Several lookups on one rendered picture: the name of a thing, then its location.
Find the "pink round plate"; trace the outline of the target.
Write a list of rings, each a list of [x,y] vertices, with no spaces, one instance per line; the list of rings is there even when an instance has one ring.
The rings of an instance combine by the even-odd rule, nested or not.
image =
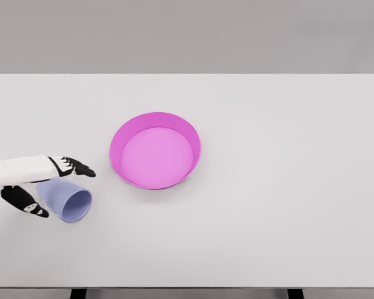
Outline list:
[[[201,139],[192,124],[166,112],[150,112],[125,122],[114,134],[109,157],[128,184],[166,189],[186,179],[199,163]]]

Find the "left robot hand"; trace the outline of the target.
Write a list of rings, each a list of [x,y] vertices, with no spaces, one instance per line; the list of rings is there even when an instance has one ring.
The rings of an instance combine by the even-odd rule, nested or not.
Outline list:
[[[66,156],[43,154],[0,161],[0,195],[16,209],[41,218],[49,213],[42,208],[23,184],[35,184],[70,175],[96,177],[89,166]]]

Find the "lavender blue cup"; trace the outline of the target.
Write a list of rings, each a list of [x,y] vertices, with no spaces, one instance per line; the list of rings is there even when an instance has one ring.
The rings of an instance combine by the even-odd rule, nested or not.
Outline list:
[[[81,220],[92,204],[89,190],[62,178],[37,183],[36,191],[46,206],[66,223]]]

